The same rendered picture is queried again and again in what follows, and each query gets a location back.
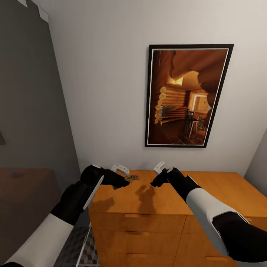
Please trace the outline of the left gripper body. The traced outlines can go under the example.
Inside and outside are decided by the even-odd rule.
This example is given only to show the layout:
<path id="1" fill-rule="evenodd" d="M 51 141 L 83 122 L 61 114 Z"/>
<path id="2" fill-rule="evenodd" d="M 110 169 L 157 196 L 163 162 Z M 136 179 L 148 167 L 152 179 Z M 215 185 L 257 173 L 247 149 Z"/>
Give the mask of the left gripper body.
<path id="1" fill-rule="evenodd" d="M 121 188 L 122 187 L 122 183 L 124 181 L 124 177 L 111 171 L 110 169 L 107 169 L 107 171 L 110 173 L 110 180 L 109 182 L 107 183 L 107 185 L 111 184 L 111 185 L 114 185 L 118 188 Z"/>

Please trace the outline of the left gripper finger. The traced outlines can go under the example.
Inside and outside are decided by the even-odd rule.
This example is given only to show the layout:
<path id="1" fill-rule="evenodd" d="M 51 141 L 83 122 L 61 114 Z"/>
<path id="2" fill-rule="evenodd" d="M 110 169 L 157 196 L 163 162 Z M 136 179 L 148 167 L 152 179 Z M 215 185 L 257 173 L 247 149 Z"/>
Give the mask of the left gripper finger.
<path id="1" fill-rule="evenodd" d="M 122 183 L 122 187 L 125 187 L 125 186 L 128 186 L 128 185 L 129 185 L 129 181 L 124 180 L 123 183 Z"/>

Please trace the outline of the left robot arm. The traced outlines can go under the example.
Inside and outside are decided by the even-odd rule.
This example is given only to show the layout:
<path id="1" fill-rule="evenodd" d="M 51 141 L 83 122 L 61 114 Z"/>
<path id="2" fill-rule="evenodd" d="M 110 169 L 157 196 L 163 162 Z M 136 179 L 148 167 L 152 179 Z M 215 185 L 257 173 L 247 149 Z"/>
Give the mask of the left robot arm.
<path id="1" fill-rule="evenodd" d="M 129 181 L 118 174 L 130 170 L 115 163 L 111 169 L 91 164 L 81 174 L 80 181 L 67 187 L 60 202 L 38 226 L 28 240 L 0 267 L 53 267 L 80 213 L 89 205 L 101 184 L 118 188 Z"/>

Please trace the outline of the mousetrap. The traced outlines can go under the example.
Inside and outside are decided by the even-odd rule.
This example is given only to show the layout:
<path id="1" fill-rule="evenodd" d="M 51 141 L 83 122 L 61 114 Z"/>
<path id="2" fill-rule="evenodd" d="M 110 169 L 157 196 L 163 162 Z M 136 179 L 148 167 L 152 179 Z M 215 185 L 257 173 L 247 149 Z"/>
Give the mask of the mousetrap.
<path id="1" fill-rule="evenodd" d="M 127 180 L 127 181 L 129 181 L 130 183 L 133 182 L 133 180 L 132 180 L 129 176 L 124 177 L 124 180 Z M 116 187 L 116 186 L 114 186 L 114 185 L 112 185 L 112 186 L 113 186 L 114 190 L 118 189 L 118 187 Z"/>
<path id="2" fill-rule="evenodd" d="M 133 181 L 134 180 L 139 180 L 139 176 L 138 175 L 131 175 L 129 176 Z"/>

